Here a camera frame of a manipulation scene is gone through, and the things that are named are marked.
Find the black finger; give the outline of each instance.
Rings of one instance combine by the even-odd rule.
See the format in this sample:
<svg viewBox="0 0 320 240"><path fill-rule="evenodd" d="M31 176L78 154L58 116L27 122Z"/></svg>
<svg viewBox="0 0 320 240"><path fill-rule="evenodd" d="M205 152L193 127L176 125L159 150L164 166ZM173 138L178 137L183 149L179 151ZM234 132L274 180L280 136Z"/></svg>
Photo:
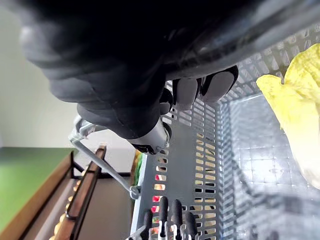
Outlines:
<svg viewBox="0 0 320 240"><path fill-rule="evenodd" d="M195 239L198 233L195 216L191 212L187 212L185 215L186 230L191 236L191 239Z"/></svg>
<svg viewBox="0 0 320 240"><path fill-rule="evenodd" d="M182 205L179 200L174 200L171 206L172 210L172 218L173 218L173 224L177 226L179 229L182 225Z"/></svg>
<svg viewBox="0 0 320 240"><path fill-rule="evenodd" d="M149 229L152 227L152 217L153 213L150 209L145 211L143 219L143 225L145 226L145 229L140 234L142 240L149 239Z"/></svg>
<svg viewBox="0 0 320 240"><path fill-rule="evenodd" d="M174 97L167 88L163 89L159 102L161 115L167 114L172 109L172 106L174 105Z"/></svg>
<svg viewBox="0 0 320 240"><path fill-rule="evenodd" d="M159 216L159 220L162 221L162 223L165 223L168 219L168 198L165 196L163 196L160 200Z"/></svg>

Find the plastic crate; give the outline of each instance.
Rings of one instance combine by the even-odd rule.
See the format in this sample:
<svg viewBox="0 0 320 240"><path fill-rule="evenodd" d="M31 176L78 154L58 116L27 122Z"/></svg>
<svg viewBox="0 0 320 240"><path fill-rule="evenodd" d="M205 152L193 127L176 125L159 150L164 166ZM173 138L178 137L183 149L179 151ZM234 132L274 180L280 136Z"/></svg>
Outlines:
<svg viewBox="0 0 320 240"><path fill-rule="evenodd" d="M170 147L143 160L131 232L145 209L156 222L157 196L167 196L169 206L179 199L195 214L202 240L320 239L320 190L300 174L256 85L264 74L283 77L293 57L315 43L320 23L239 62L238 81L217 104L197 99L192 110L163 118L173 130Z"/></svg>

